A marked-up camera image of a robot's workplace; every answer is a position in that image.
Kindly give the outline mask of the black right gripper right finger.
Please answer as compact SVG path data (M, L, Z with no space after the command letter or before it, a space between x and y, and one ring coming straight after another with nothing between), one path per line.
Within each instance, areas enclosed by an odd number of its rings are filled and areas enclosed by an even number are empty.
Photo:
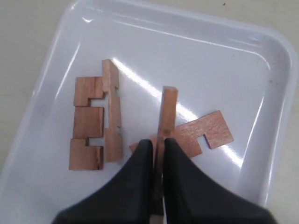
M169 224L274 224L263 207L225 189L202 172L174 139L165 140L163 187Z

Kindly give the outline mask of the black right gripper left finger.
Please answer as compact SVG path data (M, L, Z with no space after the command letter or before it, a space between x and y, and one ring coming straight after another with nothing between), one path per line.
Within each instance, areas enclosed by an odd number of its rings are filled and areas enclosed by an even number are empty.
M55 224L148 224L153 189L153 145L141 140L123 168L102 188L61 211Z

